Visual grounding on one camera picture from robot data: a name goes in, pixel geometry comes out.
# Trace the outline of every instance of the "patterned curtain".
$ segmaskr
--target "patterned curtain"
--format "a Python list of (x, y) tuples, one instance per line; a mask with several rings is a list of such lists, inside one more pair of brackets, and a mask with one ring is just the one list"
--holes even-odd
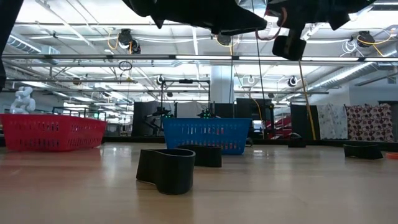
[(346, 111), (349, 140), (394, 141), (390, 105), (347, 106)]
[(347, 114), (344, 106), (317, 106), (321, 139), (347, 139)]

